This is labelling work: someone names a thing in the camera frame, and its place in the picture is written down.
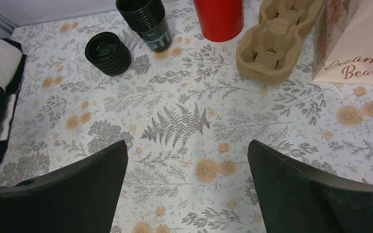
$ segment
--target black cup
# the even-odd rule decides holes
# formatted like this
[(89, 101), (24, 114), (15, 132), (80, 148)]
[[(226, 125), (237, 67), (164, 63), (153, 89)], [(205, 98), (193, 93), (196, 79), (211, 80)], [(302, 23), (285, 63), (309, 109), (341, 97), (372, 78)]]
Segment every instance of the black cup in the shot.
[(103, 32), (91, 38), (85, 47), (85, 57), (109, 76), (120, 75), (131, 65), (131, 53), (117, 35)]
[(116, 6), (129, 27), (156, 52), (165, 51), (172, 36), (161, 0), (116, 0)]

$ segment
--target pink paper bag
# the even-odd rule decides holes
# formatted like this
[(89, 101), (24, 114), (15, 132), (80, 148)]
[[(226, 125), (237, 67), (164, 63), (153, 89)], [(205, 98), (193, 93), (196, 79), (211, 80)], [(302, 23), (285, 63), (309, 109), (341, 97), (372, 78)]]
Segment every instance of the pink paper bag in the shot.
[(373, 85), (373, 0), (326, 0), (315, 25), (313, 81)]

